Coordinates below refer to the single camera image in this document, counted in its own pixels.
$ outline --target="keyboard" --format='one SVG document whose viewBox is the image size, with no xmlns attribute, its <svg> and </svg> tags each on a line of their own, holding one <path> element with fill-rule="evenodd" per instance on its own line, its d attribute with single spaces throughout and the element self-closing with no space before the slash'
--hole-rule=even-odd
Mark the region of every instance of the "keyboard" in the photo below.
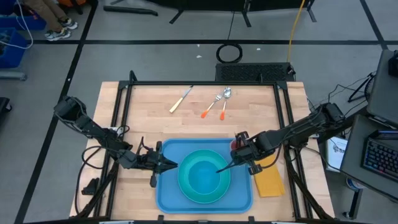
<svg viewBox="0 0 398 224">
<path fill-rule="evenodd" d="M 398 150 L 369 138 L 364 149 L 362 166 L 398 182 Z"/>
</svg>

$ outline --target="metal spoon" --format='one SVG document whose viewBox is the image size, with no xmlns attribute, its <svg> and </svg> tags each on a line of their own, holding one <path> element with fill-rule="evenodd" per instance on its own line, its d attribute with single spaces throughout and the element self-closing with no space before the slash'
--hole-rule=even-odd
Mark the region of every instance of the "metal spoon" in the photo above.
<svg viewBox="0 0 398 224">
<path fill-rule="evenodd" d="M 224 90 L 224 97 L 225 97 L 225 101 L 224 101 L 224 108 L 223 108 L 223 112 L 221 112 L 221 116 L 220 116 L 220 120 L 224 120 L 225 117 L 225 105 L 226 105 L 226 100 L 231 97 L 231 88 L 230 87 L 226 87 Z"/>
</svg>

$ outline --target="blue bin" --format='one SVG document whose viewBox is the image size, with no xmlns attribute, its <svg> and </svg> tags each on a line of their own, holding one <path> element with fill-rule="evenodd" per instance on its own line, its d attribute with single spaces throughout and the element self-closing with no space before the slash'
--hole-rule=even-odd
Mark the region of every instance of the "blue bin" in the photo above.
<svg viewBox="0 0 398 224">
<path fill-rule="evenodd" d="M 29 30 L 43 30 L 46 25 L 45 21 L 36 15 L 24 16 L 24 19 Z M 15 28 L 17 30 L 24 30 L 21 26 L 26 28 L 21 17 L 18 17 L 18 21 L 16 16 L 0 17 L 0 28 Z"/>
<path fill-rule="evenodd" d="M 14 12 L 15 3 L 16 0 L 0 0 L 0 14 L 11 15 Z M 37 15 L 36 12 L 33 16 L 24 16 L 24 19 L 29 30 L 43 30 L 45 28 L 46 22 Z M 17 30 L 26 29 L 21 16 L 0 17 L 0 28 L 15 28 Z"/>
<path fill-rule="evenodd" d="M 11 15 L 14 11 L 14 4 L 16 0 L 0 0 L 0 14 Z"/>
<path fill-rule="evenodd" d="M 15 28 L 0 29 L 0 34 L 7 32 L 10 35 L 10 41 L 8 44 L 17 45 L 21 47 L 26 47 L 27 42 L 23 36 L 21 36 Z M 17 47 L 6 46 L 3 50 L 2 55 L 0 55 L 0 68 L 15 68 L 18 67 L 22 56 L 24 55 L 25 49 L 20 49 Z"/>
</svg>

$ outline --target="tray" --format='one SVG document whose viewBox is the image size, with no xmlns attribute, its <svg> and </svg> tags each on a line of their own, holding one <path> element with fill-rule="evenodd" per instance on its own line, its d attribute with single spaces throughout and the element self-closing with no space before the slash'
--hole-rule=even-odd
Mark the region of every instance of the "tray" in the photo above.
<svg viewBox="0 0 398 224">
<path fill-rule="evenodd" d="M 208 149 L 224 157 L 227 163 L 232 138 L 212 139 L 168 139 L 163 143 L 164 156 L 176 163 L 193 151 Z M 253 203 L 251 176 L 248 166 L 236 166 L 230 169 L 231 183 L 225 195 L 213 203 L 200 204 L 188 199 L 178 186 L 178 168 L 168 170 L 159 176 L 156 187 L 156 204 L 165 213 L 243 213 Z"/>
</svg>

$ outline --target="bowl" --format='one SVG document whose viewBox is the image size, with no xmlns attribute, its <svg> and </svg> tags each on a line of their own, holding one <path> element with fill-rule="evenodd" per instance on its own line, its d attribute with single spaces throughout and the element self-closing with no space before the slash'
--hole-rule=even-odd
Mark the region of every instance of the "bowl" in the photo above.
<svg viewBox="0 0 398 224">
<path fill-rule="evenodd" d="M 178 166 L 178 184 L 183 194 L 196 203 L 212 203 L 219 200 L 231 183 L 229 170 L 216 173 L 226 167 L 225 159 L 215 151 L 191 152 Z"/>
</svg>

